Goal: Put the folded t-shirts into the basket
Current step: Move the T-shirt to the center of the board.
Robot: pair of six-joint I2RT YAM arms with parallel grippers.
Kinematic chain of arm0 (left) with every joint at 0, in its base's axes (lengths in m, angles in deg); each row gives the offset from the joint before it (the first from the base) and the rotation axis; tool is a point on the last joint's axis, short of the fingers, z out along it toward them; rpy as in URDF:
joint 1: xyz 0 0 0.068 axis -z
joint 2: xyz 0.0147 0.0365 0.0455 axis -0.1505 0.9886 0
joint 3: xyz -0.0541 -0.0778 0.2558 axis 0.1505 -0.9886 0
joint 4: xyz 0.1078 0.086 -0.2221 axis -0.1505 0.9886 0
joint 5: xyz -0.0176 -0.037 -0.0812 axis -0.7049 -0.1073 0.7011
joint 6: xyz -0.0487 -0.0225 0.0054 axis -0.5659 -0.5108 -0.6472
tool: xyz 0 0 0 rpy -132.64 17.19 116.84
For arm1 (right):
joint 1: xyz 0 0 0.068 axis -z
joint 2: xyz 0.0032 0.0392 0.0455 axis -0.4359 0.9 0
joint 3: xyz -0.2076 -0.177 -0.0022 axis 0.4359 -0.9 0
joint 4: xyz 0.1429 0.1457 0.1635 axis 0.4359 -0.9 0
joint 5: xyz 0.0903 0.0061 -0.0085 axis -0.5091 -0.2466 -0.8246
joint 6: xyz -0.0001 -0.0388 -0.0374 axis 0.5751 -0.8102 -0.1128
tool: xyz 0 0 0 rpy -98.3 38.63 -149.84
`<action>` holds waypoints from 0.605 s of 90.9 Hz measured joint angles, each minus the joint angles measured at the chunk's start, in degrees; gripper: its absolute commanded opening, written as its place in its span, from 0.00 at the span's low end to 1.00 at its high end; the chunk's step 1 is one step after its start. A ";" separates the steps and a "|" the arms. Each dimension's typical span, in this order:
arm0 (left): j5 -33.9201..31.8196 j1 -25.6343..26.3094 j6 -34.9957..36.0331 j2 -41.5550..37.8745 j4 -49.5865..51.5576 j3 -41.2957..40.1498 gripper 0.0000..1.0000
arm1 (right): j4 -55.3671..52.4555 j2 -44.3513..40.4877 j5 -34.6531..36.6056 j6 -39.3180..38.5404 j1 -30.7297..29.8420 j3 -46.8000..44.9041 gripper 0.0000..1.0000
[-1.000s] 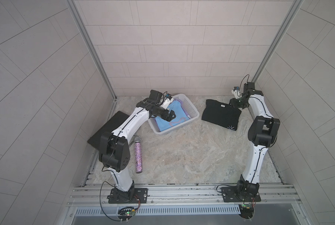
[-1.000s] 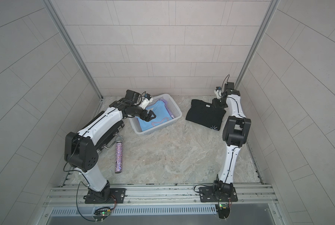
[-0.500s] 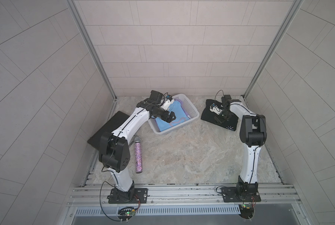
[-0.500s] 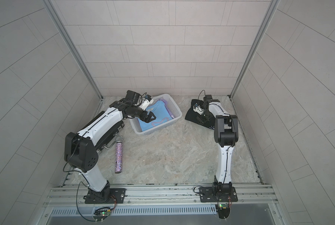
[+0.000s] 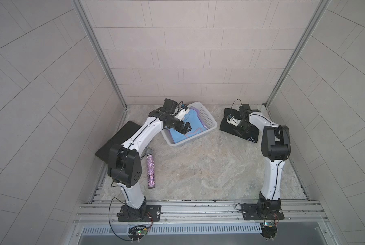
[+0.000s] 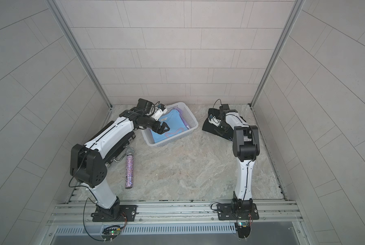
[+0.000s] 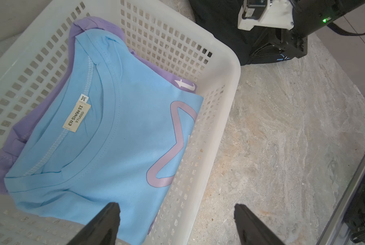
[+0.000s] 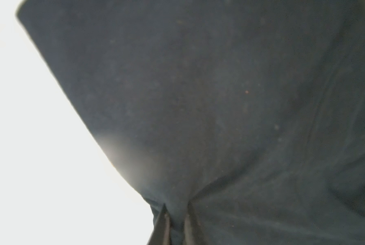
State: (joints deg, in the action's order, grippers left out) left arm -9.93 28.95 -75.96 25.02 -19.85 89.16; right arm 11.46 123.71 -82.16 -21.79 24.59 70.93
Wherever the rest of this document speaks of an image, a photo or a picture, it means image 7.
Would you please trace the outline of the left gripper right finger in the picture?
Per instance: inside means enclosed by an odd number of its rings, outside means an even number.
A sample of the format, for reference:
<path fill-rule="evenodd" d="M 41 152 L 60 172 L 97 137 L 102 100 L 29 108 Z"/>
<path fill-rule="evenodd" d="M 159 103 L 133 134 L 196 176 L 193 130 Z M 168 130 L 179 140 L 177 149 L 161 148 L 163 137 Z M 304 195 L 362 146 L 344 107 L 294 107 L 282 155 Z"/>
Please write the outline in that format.
<path fill-rule="evenodd" d="M 285 245 L 244 204 L 235 204 L 234 221 L 242 245 Z"/>

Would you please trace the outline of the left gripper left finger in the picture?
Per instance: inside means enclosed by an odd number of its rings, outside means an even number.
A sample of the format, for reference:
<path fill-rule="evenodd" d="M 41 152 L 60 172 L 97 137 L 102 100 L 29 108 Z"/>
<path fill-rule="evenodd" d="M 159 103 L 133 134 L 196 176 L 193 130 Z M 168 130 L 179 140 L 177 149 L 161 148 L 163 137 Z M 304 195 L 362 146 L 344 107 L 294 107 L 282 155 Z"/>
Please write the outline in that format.
<path fill-rule="evenodd" d="M 119 226 L 119 204 L 108 203 L 67 245 L 114 245 Z"/>

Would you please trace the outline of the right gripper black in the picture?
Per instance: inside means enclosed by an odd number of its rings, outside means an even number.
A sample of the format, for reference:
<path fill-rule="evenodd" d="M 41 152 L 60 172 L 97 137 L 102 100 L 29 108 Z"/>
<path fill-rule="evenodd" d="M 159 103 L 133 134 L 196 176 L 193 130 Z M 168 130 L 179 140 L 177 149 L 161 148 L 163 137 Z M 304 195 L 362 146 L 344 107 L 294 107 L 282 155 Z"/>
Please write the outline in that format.
<path fill-rule="evenodd" d="M 278 63 L 302 58 L 308 53 L 308 39 L 286 29 L 267 28 L 254 43 L 250 64 Z"/>

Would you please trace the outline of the black t-shirt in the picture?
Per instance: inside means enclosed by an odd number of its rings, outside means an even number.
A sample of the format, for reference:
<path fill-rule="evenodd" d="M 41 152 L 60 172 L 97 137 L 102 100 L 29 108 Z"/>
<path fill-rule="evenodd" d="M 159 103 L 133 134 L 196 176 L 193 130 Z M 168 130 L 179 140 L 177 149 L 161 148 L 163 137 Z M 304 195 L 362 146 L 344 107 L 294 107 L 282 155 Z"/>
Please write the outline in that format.
<path fill-rule="evenodd" d="M 231 48 L 242 66 L 250 64 L 266 64 L 291 60 L 291 54 L 275 54 L 255 57 L 255 43 L 263 34 L 275 30 L 267 27 L 254 27 L 250 31 L 238 28 L 238 14 L 243 1 L 189 1 L 196 24 L 206 29 L 219 41 Z"/>

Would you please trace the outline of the light blue t-shirt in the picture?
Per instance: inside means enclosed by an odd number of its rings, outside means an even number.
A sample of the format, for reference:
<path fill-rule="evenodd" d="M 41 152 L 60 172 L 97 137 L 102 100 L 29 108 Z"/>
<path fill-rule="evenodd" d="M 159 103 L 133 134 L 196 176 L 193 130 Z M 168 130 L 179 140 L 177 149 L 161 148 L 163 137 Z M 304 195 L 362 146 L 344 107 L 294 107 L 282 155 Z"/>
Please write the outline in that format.
<path fill-rule="evenodd" d="M 202 103 L 118 36 L 87 30 L 76 36 L 72 74 L 6 174 L 6 188 L 19 210 L 84 225 L 116 202 L 117 237 L 140 245 Z"/>

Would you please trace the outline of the purple Persist t-shirt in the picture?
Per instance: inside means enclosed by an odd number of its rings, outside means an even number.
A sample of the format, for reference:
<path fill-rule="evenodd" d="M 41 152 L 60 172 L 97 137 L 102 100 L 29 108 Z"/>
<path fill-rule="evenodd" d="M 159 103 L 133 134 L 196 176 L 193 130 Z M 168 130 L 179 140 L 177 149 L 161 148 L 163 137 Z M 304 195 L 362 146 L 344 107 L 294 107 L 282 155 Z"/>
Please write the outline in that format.
<path fill-rule="evenodd" d="M 120 28 L 73 25 L 70 73 L 12 129 L 0 193 L 164 196 L 203 103 L 195 84 L 137 57 Z"/>

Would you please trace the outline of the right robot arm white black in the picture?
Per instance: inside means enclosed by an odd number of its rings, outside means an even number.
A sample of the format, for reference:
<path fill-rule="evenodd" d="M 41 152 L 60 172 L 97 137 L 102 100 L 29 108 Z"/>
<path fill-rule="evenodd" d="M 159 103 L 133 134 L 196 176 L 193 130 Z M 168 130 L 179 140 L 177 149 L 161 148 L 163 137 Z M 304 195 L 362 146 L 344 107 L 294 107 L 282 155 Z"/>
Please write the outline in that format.
<path fill-rule="evenodd" d="M 365 1 L 265 1 L 260 4 L 260 27 L 249 55 L 250 64 L 275 63 L 301 58 L 308 52 L 308 35 L 329 27 L 341 36 L 355 36 L 334 23 Z"/>

